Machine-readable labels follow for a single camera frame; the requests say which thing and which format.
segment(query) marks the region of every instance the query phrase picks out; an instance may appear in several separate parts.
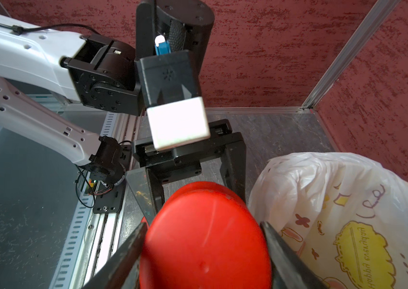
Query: marble surface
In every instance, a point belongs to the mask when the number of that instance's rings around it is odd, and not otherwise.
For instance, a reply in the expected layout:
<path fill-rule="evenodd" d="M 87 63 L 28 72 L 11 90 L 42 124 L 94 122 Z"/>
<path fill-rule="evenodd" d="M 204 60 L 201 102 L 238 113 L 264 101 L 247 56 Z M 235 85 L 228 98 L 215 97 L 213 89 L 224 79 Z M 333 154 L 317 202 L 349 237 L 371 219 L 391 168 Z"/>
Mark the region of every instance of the marble surface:
<path fill-rule="evenodd" d="M 210 114 L 208 121 L 228 119 L 234 132 L 241 132 L 246 142 L 246 201 L 268 160 L 289 153 L 332 152 L 327 136 L 313 114 Z M 143 117 L 137 139 L 150 136 L 148 118 Z M 164 185 L 167 200 L 178 188 L 197 181 L 223 184 L 220 159 L 201 163 L 202 174 Z M 131 191 L 126 195 L 122 244 L 138 225 L 143 213 Z"/>

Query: aluminum frame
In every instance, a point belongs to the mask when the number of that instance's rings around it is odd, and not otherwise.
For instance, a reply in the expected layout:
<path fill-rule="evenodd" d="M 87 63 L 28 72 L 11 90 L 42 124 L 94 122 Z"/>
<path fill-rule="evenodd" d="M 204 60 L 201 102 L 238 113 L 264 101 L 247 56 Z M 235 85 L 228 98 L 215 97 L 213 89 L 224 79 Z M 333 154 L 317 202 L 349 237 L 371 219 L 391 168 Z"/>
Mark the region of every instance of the aluminum frame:
<path fill-rule="evenodd" d="M 302 104 L 302 108 L 313 108 L 322 97 L 333 86 L 342 72 L 350 62 L 357 56 L 358 52 L 373 36 L 374 32 L 381 26 L 387 16 L 392 12 L 400 0 L 377 0 L 368 15 L 363 19 L 360 26 L 347 41 L 344 48 L 334 59 L 331 66 L 324 73 L 320 81 L 316 84 L 310 95 Z"/>
<path fill-rule="evenodd" d="M 116 138 L 118 141 L 133 140 L 135 131 L 138 130 L 138 117 L 126 114 L 108 113 L 103 125 L 101 135 Z M 118 213 L 92 214 L 99 216 L 91 222 L 93 229 L 86 238 L 89 242 L 79 251 L 80 265 L 73 271 L 71 283 L 68 288 L 77 289 L 86 284 L 108 261 L 119 246 L 120 225 L 124 216 L 124 207 Z"/>
<path fill-rule="evenodd" d="M 310 113 L 312 113 L 313 115 L 315 115 L 316 120 L 318 121 L 318 123 L 320 124 L 321 128 L 324 131 L 324 134 L 326 135 L 326 137 L 328 138 L 329 143 L 331 144 L 331 146 L 333 147 L 335 152 L 340 152 L 341 150 L 339 149 L 339 147 L 337 146 L 336 142 L 334 141 L 333 136 L 331 136 L 331 134 L 328 131 L 328 128 L 326 127 L 326 124 L 323 122 L 322 118 L 320 117 L 320 115 L 318 114 L 317 111 L 310 109 Z"/>
<path fill-rule="evenodd" d="M 275 107 L 206 107 L 205 112 L 212 114 L 266 114 L 266 113 L 310 113 L 310 111 L 298 106 L 275 106 Z"/>

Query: black mount plate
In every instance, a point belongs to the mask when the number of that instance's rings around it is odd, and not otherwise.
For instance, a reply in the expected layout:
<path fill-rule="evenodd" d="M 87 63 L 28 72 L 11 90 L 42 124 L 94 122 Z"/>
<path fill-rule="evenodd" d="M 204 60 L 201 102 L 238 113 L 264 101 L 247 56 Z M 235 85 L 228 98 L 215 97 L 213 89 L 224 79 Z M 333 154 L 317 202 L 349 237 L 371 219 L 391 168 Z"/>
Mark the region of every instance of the black mount plate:
<path fill-rule="evenodd" d="M 246 144 L 228 119 L 209 123 L 211 137 L 181 147 L 156 151 L 153 138 L 136 140 L 133 157 L 140 167 L 127 172 L 127 182 L 146 221 L 151 224 L 164 204 L 163 184 L 201 174 L 201 162 L 220 158 L 227 188 L 246 201 Z"/>
<path fill-rule="evenodd" d="M 120 163 L 126 168 L 129 168 L 130 158 L 132 156 L 132 147 L 130 145 L 123 146 L 124 150 L 120 157 Z M 93 205 L 94 214 L 117 213 L 122 209 L 122 201 L 124 200 L 125 189 L 127 188 L 127 180 L 124 179 L 120 184 L 115 186 L 109 193 L 97 196 Z"/>

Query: blue connector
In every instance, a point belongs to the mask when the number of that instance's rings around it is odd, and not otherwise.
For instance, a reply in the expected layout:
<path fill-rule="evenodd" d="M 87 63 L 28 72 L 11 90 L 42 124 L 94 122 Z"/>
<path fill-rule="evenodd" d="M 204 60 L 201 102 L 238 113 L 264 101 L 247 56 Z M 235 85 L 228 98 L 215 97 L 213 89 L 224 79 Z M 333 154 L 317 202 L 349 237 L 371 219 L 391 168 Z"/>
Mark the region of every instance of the blue connector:
<path fill-rule="evenodd" d="M 170 53 L 170 44 L 162 35 L 156 37 L 155 44 L 154 48 L 157 55 Z"/>

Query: yellow print on bag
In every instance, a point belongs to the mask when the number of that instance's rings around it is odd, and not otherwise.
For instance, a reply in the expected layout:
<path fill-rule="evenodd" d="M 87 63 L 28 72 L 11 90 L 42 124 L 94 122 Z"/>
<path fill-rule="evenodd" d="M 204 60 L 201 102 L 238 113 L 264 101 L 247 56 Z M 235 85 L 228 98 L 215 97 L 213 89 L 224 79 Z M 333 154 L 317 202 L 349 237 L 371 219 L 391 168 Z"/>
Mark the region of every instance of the yellow print on bag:
<path fill-rule="evenodd" d="M 393 288 L 395 267 L 385 249 L 387 241 L 371 225 L 348 222 L 336 235 L 334 245 L 340 269 L 357 288 Z"/>

